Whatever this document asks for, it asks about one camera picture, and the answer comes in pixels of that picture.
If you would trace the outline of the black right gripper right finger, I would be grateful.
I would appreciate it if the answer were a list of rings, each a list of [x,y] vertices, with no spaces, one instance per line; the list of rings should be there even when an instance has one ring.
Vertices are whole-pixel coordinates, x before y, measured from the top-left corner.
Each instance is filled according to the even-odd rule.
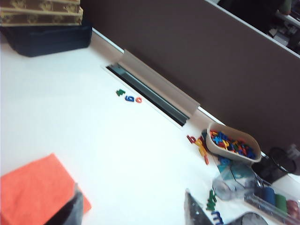
[[[190,190],[185,190],[184,216],[186,225],[213,225],[203,211],[203,206],[191,195]]]

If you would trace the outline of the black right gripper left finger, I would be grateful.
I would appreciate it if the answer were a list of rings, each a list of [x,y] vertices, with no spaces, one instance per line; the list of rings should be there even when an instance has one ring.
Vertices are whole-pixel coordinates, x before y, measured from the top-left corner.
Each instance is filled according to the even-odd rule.
[[[81,225],[82,219],[83,194],[76,183],[72,198],[46,222],[46,225]]]

